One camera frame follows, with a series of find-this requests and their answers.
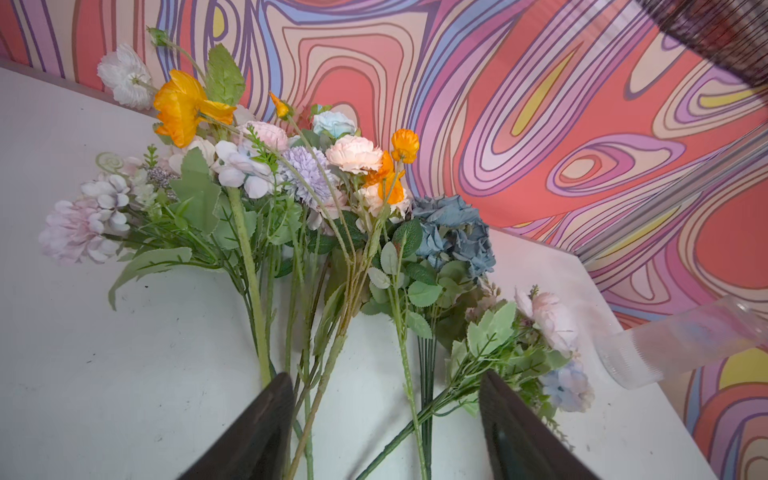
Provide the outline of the white poppy flower stem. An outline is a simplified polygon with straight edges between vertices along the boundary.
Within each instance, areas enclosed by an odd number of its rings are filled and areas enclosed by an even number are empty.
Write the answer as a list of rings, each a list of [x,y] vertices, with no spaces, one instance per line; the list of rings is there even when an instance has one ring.
[[[257,368],[268,382],[259,270],[272,239],[274,127],[246,116],[244,76],[222,45],[192,72],[171,71],[162,85],[128,45],[105,55],[97,74],[119,104],[155,112],[159,141],[138,158],[99,156],[99,175],[75,205],[80,256],[119,257],[119,284],[177,266],[226,273],[245,304]]]

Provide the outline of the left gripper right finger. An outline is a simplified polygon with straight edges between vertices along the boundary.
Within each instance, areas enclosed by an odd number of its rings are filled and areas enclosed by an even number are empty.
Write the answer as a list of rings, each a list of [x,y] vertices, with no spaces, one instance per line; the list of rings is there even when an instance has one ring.
[[[495,479],[597,479],[496,372],[483,374],[478,398]]]

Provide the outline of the pink purple mixed bouquet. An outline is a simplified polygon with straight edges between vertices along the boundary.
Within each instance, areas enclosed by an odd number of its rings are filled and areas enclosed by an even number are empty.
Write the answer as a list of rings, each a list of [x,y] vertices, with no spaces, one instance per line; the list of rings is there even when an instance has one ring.
[[[47,216],[43,251],[68,264],[120,257],[119,284],[184,265],[224,271],[245,302],[265,372],[273,367],[275,283],[289,276],[286,328],[303,322],[305,334],[300,354],[285,361],[305,408],[297,453],[308,456],[390,215],[383,204],[394,200],[398,217],[409,215],[409,192],[387,179],[398,161],[330,110],[307,129],[281,109],[274,124],[200,114],[192,123],[159,122],[156,131],[173,153],[149,146],[139,159],[100,155],[99,175]]]

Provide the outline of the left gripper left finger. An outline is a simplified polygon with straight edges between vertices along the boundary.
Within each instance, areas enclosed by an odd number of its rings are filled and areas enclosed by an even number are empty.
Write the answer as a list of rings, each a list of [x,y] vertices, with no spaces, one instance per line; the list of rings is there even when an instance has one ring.
[[[295,403],[291,377],[275,376],[183,479],[279,479]]]

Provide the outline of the orange poppy flower stem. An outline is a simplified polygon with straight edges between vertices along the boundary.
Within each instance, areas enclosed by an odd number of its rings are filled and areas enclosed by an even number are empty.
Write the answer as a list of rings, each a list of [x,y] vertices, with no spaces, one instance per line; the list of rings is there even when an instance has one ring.
[[[195,266],[224,272],[241,296],[261,383],[284,373],[288,409],[282,479],[318,477],[314,427],[354,319],[375,305],[394,310],[408,335],[408,267],[422,241],[404,167],[419,151],[410,130],[386,147],[326,105],[299,126],[273,99],[273,122],[244,118],[236,71],[203,80],[176,70],[154,95],[155,127],[174,148],[145,155],[136,196],[135,275]]]

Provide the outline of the peach rose leafy stem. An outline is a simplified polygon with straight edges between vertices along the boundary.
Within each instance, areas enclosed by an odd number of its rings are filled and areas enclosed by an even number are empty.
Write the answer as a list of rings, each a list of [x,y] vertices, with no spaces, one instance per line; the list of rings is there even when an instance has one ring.
[[[305,418],[296,458],[308,457],[310,435],[336,362],[347,340],[353,318],[363,309],[365,292],[379,306],[388,306],[393,319],[402,361],[409,359],[406,347],[407,313],[411,305],[403,291],[405,260],[412,257],[422,238],[408,212],[412,196],[403,176],[420,148],[418,135],[408,129],[396,131],[391,150],[385,151],[364,137],[346,132],[325,151],[329,165],[340,175],[331,198],[337,218],[330,226],[344,260],[341,283],[328,288],[325,310],[330,317],[321,323],[317,342],[328,345],[328,353],[317,356],[316,395]]]

